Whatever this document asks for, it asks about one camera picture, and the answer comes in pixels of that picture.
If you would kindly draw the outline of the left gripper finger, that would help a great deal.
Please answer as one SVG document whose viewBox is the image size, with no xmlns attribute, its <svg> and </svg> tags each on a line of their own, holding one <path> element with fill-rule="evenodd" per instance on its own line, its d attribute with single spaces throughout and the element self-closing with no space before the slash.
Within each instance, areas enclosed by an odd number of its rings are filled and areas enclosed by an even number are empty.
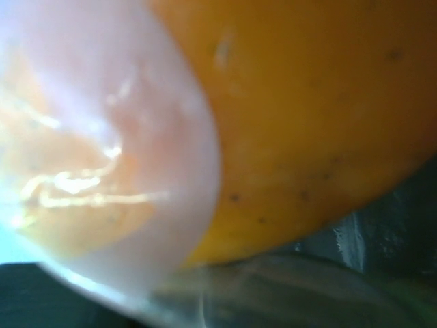
<svg viewBox="0 0 437 328">
<path fill-rule="evenodd" d="M 34 264 L 1 265 L 2 327 L 136 327 L 82 297 Z"/>
</svg>

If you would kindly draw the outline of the clear zip top bag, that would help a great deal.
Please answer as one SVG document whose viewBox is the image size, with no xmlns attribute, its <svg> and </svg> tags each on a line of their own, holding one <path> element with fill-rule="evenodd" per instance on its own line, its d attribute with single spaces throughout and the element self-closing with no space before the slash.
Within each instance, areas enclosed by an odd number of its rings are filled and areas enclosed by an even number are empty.
<svg viewBox="0 0 437 328">
<path fill-rule="evenodd" d="M 152 327 L 435 327 L 369 242 L 436 183 L 435 1 L 2 1 L 1 227 Z"/>
</svg>

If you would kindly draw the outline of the orange fake orange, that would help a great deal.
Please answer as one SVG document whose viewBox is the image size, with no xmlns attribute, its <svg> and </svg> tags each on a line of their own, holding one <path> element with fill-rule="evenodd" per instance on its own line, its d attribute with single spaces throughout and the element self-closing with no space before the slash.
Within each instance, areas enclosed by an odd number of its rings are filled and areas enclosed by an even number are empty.
<svg viewBox="0 0 437 328">
<path fill-rule="evenodd" d="M 435 1 L 1 2 L 1 222 L 48 265 L 245 258 L 435 152 Z"/>
</svg>

